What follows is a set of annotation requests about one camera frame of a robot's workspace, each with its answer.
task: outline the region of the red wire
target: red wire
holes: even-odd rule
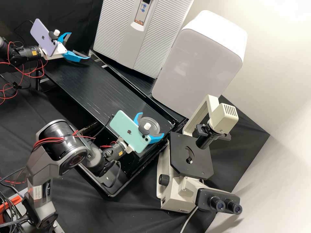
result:
[[[25,75],[25,76],[28,76],[28,77],[30,77],[30,78],[41,78],[41,77],[43,77],[43,76],[45,75],[45,73],[44,73],[44,67],[48,64],[48,60],[46,60],[46,63],[45,63],[44,65],[43,65],[42,60],[40,60],[40,62],[41,62],[41,67],[39,67],[39,68],[38,68],[39,63],[38,63],[38,61],[37,61],[37,66],[36,66],[36,68],[35,68],[34,70],[32,70],[32,71],[30,71],[30,72],[28,72],[28,73],[24,73],[24,64],[22,64],[22,65],[23,65],[23,71],[21,71],[19,68],[15,67],[15,66],[14,66],[13,64],[11,64],[11,62],[10,62],[9,51],[10,51],[10,44],[11,44],[11,43],[12,43],[13,45],[15,45],[14,42],[11,42],[11,41],[10,41],[9,44],[8,44],[8,46],[7,46],[7,60],[8,60],[8,62],[0,62],[0,64],[12,65],[17,71],[19,71],[19,72],[22,74],[22,78],[21,78],[21,80],[20,80],[20,82],[19,82],[19,85],[22,83],[23,78],[24,78],[24,75]],[[38,70],[38,69],[42,69],[42,75],[40,75],[40,76],[31,76],[31,75],[30,75],[31,73],[35,72],[35,71]],[[6,97],[5,91],[10,90],[10,89],[13,88],[13,87],[9,87],[9,88],[5,89],[5,86],[6,86],[6,85],[9,85],[9,84],[10,84],[10,83],[5,84],[5,85],[3,86],[3,88],[2,88],[2,90],[0,90],[0,92],[3,93],[3,97],[0,97],[0,99],[2,99],[2,102],[0,102],[0,105],[3,104],[3,103],[5,102],[5,100],[7,100],[7,99],[12,99],[12,98],[14,98],[14,97],[17,95],[17,90],[16,90],[16,93],[15,93],[13,96],[11,96],[11,97]]]
[[[9,180],[4,180],[4,182],[11,183],[11,184],[22,184],[22,183],[26,183],[26,181],[15,182],[15,181],[9,181]]]
[[[95,139],[95,138],[92,138],[92,137],[88,137],[88,136],[80,136],[80,135],[76,135],[74,136],[76,138],[90,138],[90,139]]]
[[[100,146],[100,148],[110,148],[110,147],[112,147],[112,146],[110,146],[110,145],[103,145],[103,146]]]
[[[37,144],[42,143],[42,142],[51,142],[51,141],[46,141],[46,140],[51,140],[51,139],[55,139],[55,140],[58,140],[58,141],[60,141],[60,140],[65,140],[64,137],[61,137],[61,138],[54,138],[54,137],[44,138],[44,139],[41,139],[41,140],[37,141],[37,142],[33,145],[33,147],[36,147]]]

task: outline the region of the white wall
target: white wall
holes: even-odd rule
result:
[[[311,101],[274,132],[233,193],[239,216],[218,213],[208,233],[311,232]]]
[[[233,190],[242,214],[207,232],[311,232],[311,1],[195,0],[185,23],[203,9],[247,31],[224,96],[271,134]]]
[[[224,96],[273,132],[310,95],[311,1],[194,0],[185,23],[204,9],[248,33],[243,67]]]

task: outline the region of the white box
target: white box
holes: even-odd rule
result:
[[[193,0],[104,0],[94,51],[156,78]]]
[[[202,11],[178,34],[152,95],[190,118],[207,95],[219,97],[242,67],[247,33]]]

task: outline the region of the control panel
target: control panel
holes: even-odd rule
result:
[[[151,0],[141,0],[140,1],[140,5],[135,17],[135,22],[140,24],[140,25],[144,25],[149,8],[150,8],[150,2]]]

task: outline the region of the white cord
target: white cord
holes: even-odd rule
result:
[[[188,217],[188,219],[185,221],[184,225],[182,226],[180,233],[183,233],[184,229],[186,228],[187,223],[189,222],[190,218],[197,211],[198,208],[199,208],[198,206],[194,208],[194,210],[192,211],[192,213],[190,214],[190,216]]]

